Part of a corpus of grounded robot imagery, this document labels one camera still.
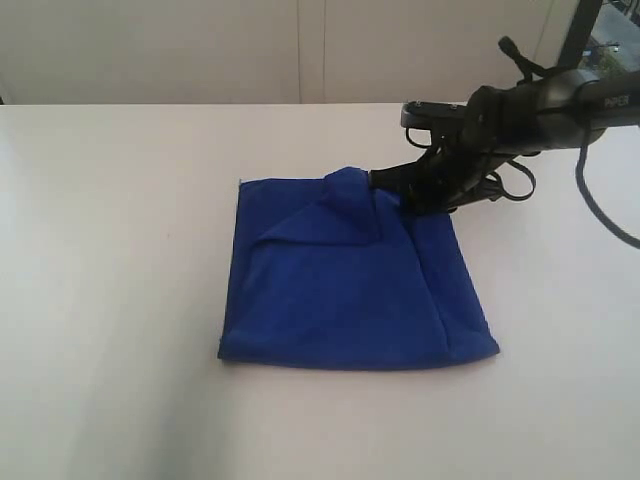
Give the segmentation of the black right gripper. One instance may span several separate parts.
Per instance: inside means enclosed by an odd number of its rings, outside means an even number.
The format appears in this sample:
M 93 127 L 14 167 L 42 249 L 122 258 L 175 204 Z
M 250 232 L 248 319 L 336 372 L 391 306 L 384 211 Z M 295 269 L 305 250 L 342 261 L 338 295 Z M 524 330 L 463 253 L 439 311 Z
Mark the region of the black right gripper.
M 423 149 L 417 161 L 370 170 L 369 187 L 404 192 L 400 208 L 411 215 L 451 213 L 483 200 L 522 202 L 531 198 L 537 186 L 533 173 L 516 161 L 515 154 L 499 151 L 503 100 L 502 90 L 481 87 L 465 104 L 464 124 L 455 136 Z M 496 172 L 504 164 L 523 173 L 532 190 L 521 195 L 508 192 Z

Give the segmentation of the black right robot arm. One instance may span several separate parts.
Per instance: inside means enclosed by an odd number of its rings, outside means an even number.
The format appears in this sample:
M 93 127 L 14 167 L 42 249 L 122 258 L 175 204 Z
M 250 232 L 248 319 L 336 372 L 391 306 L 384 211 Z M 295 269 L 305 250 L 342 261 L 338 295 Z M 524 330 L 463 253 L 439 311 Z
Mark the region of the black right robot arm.
M 599 79 L 586 70 L 523 82 L 482 86 L 464 105 L 415 101 L 400 125 L 431 135 L 418 160 L 369 174 L 373 189 L 399 195 L 418 215 L 453 211 L 507 192 L 496 171 L 518 157 L 580 148 L 612 127 L 639 121 L 639 75 Z

